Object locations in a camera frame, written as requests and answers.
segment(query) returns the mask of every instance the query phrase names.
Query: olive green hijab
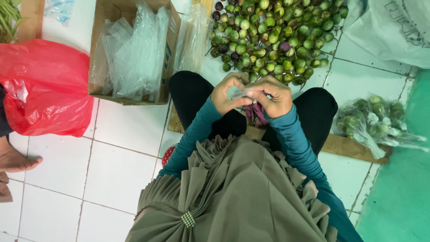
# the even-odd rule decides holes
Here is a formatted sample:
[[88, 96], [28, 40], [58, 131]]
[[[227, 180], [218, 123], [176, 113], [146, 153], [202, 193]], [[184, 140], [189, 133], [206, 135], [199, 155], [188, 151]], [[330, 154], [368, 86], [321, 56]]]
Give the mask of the olive green hijab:
[[245, 135], [197, 142], [182, 180], [141, 191], [126, 242], [335, 242], [330, 208], [281, 152]]

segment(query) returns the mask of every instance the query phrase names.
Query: red plastic bag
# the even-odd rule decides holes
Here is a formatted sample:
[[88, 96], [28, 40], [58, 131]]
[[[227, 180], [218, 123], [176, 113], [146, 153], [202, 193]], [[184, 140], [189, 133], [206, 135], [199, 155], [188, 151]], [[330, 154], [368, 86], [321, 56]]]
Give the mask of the red plastic bag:
[[0, 83], [10, 127], [21, 135], [81, 137], [91, 121], [89, 57], [47, 40], [0, 44]]

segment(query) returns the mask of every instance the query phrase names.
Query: foot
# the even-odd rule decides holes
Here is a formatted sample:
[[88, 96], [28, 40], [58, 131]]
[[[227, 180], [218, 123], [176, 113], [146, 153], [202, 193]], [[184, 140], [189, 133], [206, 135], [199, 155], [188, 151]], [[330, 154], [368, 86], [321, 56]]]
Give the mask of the foot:
[[34, 169], [42, 158], [30, 160], [9, 145], [6, 137], [0, 138], [0, 171], [20, 172]]

